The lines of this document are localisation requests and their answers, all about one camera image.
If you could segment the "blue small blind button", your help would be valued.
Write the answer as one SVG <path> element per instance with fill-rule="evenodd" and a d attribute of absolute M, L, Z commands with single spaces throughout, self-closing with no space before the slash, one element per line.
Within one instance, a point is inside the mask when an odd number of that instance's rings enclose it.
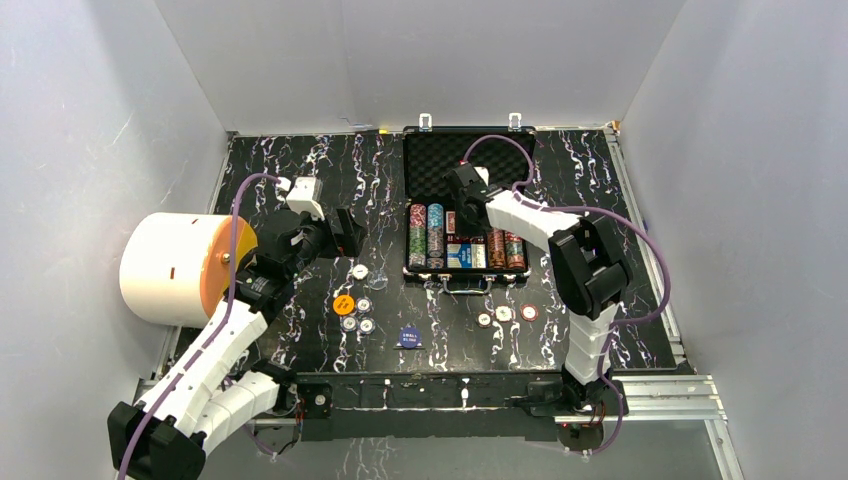
<path fill-rule="evenodd" d="M 404 350 L 417 349 L 422 345 L 422 334 L 418 328 L 407 326 L 399 331 L 397 346 Z"/>

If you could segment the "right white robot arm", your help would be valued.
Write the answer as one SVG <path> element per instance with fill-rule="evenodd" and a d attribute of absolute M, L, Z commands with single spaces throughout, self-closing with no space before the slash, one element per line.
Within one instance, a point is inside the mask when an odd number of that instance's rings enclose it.
<path fill-rule="evenodd" d="M 615 226 L 630 227 L 631 222 L 596 207 L 541 205 L 520 192 L 487 184 L 470 164 L 449 171 L 445 182 L 467 225 L 516 234 L 548 254 L 569 320 L 562 391 L 553 401 L 577 414 L 590 413 L 610 383 L 608 338 L 633 279 Z"/>

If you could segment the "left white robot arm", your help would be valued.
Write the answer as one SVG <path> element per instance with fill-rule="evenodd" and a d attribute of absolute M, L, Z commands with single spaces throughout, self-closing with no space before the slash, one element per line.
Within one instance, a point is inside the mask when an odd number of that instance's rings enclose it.
<path fill-rule="evenodd" d="M 260 230 L 237 215 L 154 213 L 132 233 L 119 286 L 141 319 L 197 336 L 138 400 L 107 419 L 121 479 L 196 479 L 209 454 L 249 420 L 294 411 L 295 374 L 266 363 L 225 385 L 241 354 L 280 315 L 295 281 L 319 259 L 354 258 L 365 228 L 340 207 L 331 215 L 283 208 Z"/>

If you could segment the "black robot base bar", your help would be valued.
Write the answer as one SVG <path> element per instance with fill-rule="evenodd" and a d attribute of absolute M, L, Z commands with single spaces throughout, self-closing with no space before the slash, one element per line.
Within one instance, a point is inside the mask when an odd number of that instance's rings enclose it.
<path fill-rule="evenodd" d="M 602 441 L 629 411 L 616 380 L 566 385 L 556 371 L 300 374 L 308 441 L 523 437 Z"/>

